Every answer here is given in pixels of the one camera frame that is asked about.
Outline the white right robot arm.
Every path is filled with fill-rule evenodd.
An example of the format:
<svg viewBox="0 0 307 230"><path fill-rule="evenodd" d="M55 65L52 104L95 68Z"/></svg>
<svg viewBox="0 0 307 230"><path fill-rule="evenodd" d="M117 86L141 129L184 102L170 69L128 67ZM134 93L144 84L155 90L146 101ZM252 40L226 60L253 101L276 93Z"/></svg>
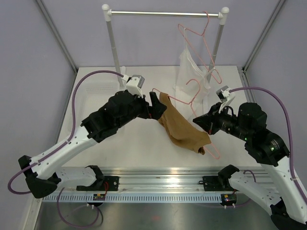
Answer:
<svg viewBox="0 0 307 230"><path fill-rule="evenodd" d="M270 176L279 194L272 194L233 165L219 171L219 187L244 193L269 214L278 229L305 230L307 205L291 176L290 151L283 139L266 128L267 114L258 104L241 104L237 115L228 114L229 109L217 103L193 122L209 135L223 131L244 141L245 150Z"/></svg>

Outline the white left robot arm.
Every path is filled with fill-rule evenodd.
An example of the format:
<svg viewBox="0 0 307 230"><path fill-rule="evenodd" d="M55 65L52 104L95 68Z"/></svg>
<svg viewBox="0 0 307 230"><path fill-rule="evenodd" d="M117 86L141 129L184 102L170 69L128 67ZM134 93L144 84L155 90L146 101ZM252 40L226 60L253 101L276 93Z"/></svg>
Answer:
<svg viewBox="0 0 307 230"><path fill-rule="evenodd" d="M78 191L105 189L105 176L96 165L83 170L64 170L62 166L77 154L113 136L128 122L161 118L167 106L150 93L151 103L144 97L132 95L127 90L110 97L98 111L91 113L72 136L35 157L22 156L18 162L24 170L25 181L35 198L50 195L58 188L76 188Z"/></svg>

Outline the tan tank top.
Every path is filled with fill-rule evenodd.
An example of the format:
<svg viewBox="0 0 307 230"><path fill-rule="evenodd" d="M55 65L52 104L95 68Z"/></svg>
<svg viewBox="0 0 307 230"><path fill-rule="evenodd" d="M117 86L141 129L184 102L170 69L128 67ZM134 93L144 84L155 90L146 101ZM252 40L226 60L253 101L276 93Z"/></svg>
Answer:
<svg viewBox="0 0 307 230"><path fill-rule="evenodd" d="M171 142L178 147L191 150L204 155L204 146L211 144L209 135L195 128L184 116L172 105L168 95L161 92L159 101L167 106L158 123L166 130Z"/></svg>

